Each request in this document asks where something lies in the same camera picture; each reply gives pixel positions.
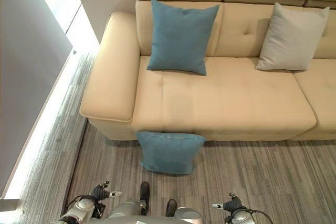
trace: cable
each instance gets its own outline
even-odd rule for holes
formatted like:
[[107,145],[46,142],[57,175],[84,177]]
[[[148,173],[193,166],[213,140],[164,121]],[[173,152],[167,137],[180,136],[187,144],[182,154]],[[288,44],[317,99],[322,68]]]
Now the cable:
[[271,224],[274,224],[273,221],[272,221],[272,219],[271,219],[271,217],[269,217],[268,214],[265,213],[265,212],[263,212],[263,211],[260,211],[260,210],[254,210],[254,209],[247,209],[247,211],[249,211],[251,215],[254,214],[255,212],[258,212],[258,213],[260,213],[260,214],[263,214],[263,215],[265,215],[265,216],[267,217],[267,219],[269,220],[269,222],[271,222]]

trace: pillow on floor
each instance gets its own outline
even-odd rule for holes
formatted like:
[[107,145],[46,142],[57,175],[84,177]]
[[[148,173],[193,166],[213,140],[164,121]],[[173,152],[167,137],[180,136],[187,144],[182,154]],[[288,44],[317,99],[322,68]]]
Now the pillow on floor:
[[184,70],[205,76],[205,51],[218,8],[183,9],[152,0],[154,31],[147,69]]
[[152,172],[190,174],[205,138],[184,133],[142,131],[136,134],[142,149],[141,165]]
[[307,70],[328,21],[329,7],[308,12],[275,3],[256,69]]

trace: gray striped carpet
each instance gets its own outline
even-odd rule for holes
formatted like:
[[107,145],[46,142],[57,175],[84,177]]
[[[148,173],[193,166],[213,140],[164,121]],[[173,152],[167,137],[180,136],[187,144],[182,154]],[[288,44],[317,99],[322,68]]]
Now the gray striped carpet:
[[[150,214],[163,215],[170,198],[192,207],[206,223],[224,223],[227,213],[211,208],[230,191],[249,208],[268,213],[274,223],[336,223],[336,141],[207,142],[189,176],[148,172],[140,166],[137,142],[110,141],[87,125],[68,200],[87,194],[103,180],[122,190],[107,199],[113,206],[137,198],[139,185],[151,185]],[[256,214],[258,224],[268,223]]]

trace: sofa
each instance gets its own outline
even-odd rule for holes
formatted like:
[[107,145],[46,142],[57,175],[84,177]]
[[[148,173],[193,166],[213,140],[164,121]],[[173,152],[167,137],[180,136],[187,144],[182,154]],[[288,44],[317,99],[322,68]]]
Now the sofa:
[[[208,141],[336,139],[336,10],[306,71],[255,69],[273,4],[167,1],[182,8],[219,5],[207,44],[207,76],[150,71],[153,15],[138,0],[135,15],[108,20],[80,113],[111,140],[138,131],[194,133]],[[316,12],[298,6],[286,8]]]

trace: floor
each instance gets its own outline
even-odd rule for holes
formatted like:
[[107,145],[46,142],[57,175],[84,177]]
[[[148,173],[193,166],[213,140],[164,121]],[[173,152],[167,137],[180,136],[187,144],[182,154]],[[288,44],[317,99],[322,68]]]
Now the floor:
[[8,216],[0,216],[0,223],[50,223],[61,215],[65,204],[64,195],[70,186],[87,121],[78,111],[94,61],[92,55],[71,57],[80,57],[79,65],[67,88],[54,126],[45,134],[37,158],[28,167],[29,176],[25,180],[16,211],[18,216],[13,216],[13,221]]
[[[72,178],[68,201],[104,180],[123,195],[107,199],[104,215],[139,185],[151,185],[150,214],[161,216],[170,198],[195,208],[205,223],[224,223],[227,213],[211,208],[235,192],[246,206],[268,213],[274,223],[336,223],[336,140],[207,142],[189,176],[148,172],[140,166],[137,142],[110,141],[89,123]],[[256,215],[257,223],[268,223]]]

